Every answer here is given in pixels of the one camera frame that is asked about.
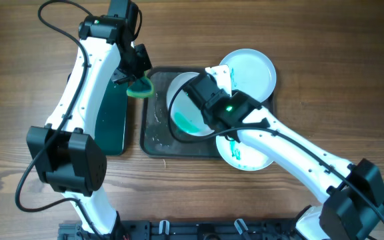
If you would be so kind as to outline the green yellow sponge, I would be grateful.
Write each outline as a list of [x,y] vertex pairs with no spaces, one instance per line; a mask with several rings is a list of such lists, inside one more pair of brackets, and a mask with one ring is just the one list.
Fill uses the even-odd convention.
[[129,97],[144,99],[154,96],[155,88],[150,79],[144,76],[131,84],[126,93]]

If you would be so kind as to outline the white plate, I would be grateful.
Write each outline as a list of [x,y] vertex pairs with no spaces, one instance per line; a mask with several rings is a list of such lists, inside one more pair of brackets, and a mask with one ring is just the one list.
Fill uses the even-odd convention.
[[233,139],[217,136],[215,142],[220,156],[236,169],[258,171],[270,166],[273,162],[260,151]]
[[[198,76],[196,72],[186,72],[176,76],[174,80],[172,80],[167,90],[167,108],[169,108],[169,104],[176,91],[185,82],[196,76]],[[192,136],[203,137],[214,132],[208,125],[204,124],[201,111],[184,91],[180,91],[173,102],[171,119],[180,130]]]

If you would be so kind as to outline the light blue plate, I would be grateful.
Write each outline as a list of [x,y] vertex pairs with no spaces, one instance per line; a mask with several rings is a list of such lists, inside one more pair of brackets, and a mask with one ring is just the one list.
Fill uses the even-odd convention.
[[231,73],[231,89],[242,91],[258,102],[266,101],[274,92],[277,74],[271,60],[254,49],[238,49],[226,55],[220,65]]

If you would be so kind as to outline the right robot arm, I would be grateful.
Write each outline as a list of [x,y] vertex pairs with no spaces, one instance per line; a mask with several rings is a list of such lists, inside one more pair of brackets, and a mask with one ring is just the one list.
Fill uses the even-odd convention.
[[274,160],[321,203],[308,207],[293,229],[303,239],[366,239],[384,224],[384,182],[376,164],[330,154],[279,122],[242,91],[229,95],[208,73],[182,87],[205,124]]

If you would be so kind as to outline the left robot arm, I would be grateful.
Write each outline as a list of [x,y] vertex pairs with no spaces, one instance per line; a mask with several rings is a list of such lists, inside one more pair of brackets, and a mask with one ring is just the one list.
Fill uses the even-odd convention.
[[57,107],[43,127],[27,134],[29,168],[62,194],[62,202],[72,203],[84,238],[127,238],[103,188],[107,158],[95,142],[95,128],[108,84],[126,84],[129,97],[154,93],[145,76],[151,68],[146,48],[135,44],[142,20],[132,1],[112,1],[105,15],[88,13],[73,38],[78,54]]

